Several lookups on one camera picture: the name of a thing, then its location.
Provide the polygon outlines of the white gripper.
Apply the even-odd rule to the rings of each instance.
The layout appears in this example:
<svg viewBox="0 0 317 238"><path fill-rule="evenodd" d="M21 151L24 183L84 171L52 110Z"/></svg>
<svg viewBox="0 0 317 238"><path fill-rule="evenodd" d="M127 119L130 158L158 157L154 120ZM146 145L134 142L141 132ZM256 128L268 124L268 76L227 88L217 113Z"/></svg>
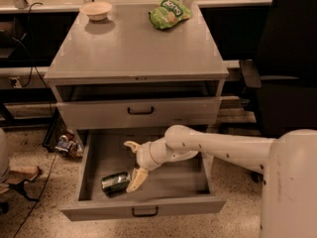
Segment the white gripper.
<svg viewBox="0 0 317 238"><path fill-rule="evenodd" d="M134 141L124 143L131 151L136 154L138 169L133 169L132 179L126 188L127 193L136 191L146 180L150 171L159 168L165 163L174 163L192 159L197 151L179 152L172 149L165 139L159 139L153 142L146 142L142 145Z"/></svg>

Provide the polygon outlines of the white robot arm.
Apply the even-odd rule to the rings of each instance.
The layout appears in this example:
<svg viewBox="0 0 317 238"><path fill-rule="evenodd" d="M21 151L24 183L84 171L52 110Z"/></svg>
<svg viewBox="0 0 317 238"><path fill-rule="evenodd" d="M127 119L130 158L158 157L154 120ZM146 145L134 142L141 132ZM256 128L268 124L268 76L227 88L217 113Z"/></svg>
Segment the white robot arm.
<svg viewBox="0 0 317 238"><path fill-rule="evenodd" d="M259 238L317 238L317 131L300 129L275 138L223 135L169 127L156 141L125 143L139 165L127 191L137 190L164 163L199 153L264 176Z"/></svg>

